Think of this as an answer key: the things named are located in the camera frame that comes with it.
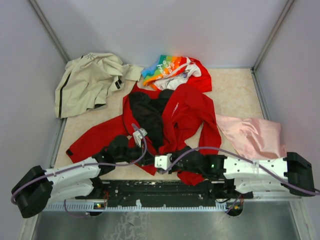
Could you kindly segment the red jacket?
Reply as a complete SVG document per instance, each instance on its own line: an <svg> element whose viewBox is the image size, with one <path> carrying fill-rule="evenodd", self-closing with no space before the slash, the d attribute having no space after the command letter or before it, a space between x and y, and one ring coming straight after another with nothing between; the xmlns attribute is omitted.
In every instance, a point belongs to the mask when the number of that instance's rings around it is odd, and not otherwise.
<svg viewBox="0 0 320 240"><path fill-rule="evenodd" d="M198 89L181 84L175 90L152 91L134 85L123 98L122 114L100 123L77 139L66 151L73 163L87 159L119 136L130 136L132 125L147 132L147 148L152 155L182 150L185 141L202 131L200 147L220 147L214 103Z"/></svg>

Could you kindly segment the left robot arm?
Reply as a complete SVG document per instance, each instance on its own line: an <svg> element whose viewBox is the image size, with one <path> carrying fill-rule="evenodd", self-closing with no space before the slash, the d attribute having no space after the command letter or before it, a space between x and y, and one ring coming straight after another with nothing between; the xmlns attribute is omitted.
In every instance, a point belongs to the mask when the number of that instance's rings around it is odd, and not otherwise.
<svg viewBox="0 0 320 240"><path fill-rule="evenodd" d="M126 136L117 136L96 154L66 167L31 168L11 190L11 201L24 219L41 213L48 205L71 198L98 199L105 191L101 180L116 167L138 164L140 167L154 163L154 156L141 140L129 147Z"/></svg>

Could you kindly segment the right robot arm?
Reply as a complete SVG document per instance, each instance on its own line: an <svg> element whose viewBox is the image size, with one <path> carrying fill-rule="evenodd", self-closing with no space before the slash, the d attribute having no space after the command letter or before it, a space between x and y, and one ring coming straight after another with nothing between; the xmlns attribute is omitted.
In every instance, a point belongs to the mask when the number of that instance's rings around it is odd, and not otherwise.
<svg viewBox="0 0 320 240"><path fill-rule="evenodd" d="M166 171L230 180L223 185L223 192L229 198L263 191L288 191L300 197L320 194L315 188L312 165L296 152L289 152L285 157L251 160L227 150L223 154L204 154L204 150L216 151L217 147L185 147L169 157Z"/></svg>

